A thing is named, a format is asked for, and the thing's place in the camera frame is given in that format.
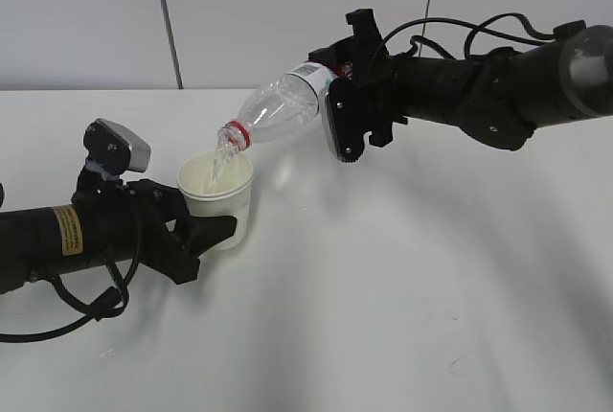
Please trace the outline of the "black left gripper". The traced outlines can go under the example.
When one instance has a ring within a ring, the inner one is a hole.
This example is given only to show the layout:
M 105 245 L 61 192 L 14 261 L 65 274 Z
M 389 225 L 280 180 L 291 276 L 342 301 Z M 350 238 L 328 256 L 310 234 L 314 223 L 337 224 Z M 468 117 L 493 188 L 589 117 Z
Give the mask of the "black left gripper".
M 232 216 L 188 216 L 176 189 L 149 179 L 80 179 L 71 201 L 90 266 L 138 258 L 176 284 L 194 281 L 199 259 L 192 256 L 230 239 L 238 223 Z

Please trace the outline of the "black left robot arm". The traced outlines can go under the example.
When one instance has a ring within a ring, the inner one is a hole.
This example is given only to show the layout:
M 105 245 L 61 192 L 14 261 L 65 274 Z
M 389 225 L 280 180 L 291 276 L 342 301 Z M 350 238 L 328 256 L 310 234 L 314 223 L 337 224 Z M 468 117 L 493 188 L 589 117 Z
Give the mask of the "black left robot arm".
M 133 258 L 185 284 L 197 278 L 201 255 L 237 224 L 233 216 L 192 216 L 179 190 L 149 179 L 75 194 L 68 205 L 5 212 L 1 290 Z

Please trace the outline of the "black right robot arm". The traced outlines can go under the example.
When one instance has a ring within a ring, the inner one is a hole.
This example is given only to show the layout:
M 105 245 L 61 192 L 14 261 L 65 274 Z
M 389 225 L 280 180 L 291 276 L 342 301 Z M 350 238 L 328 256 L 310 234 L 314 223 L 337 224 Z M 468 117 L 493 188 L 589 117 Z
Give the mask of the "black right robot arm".
M 520 53 L 501 47 L 468 59 L 378 53 L 379 33 L 359 32 L 308 58 L 330 68 L 322 120 L 331 150 L 355 162 L 383 148 L 412 119 L 458 128 L 494 149 L 521 149 L 543 127 L 612 114 L 612 29 L 576 21 Z

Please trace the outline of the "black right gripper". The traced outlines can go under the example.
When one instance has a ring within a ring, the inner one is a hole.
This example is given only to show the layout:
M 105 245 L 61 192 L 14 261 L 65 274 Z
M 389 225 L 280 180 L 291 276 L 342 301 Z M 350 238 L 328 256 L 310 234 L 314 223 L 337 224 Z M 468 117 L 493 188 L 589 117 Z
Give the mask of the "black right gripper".
M 393 141 L 393 123 L 404 124 L 394 111 L 394 65 L 383 52 L 357 52 L 353 36 L 318 48 L 307 59 L 328 66 L 340 75 L 325 90 L 322 123 L 330 151 L 343 163 L 354 163 L 365 144 L 385 147 Z

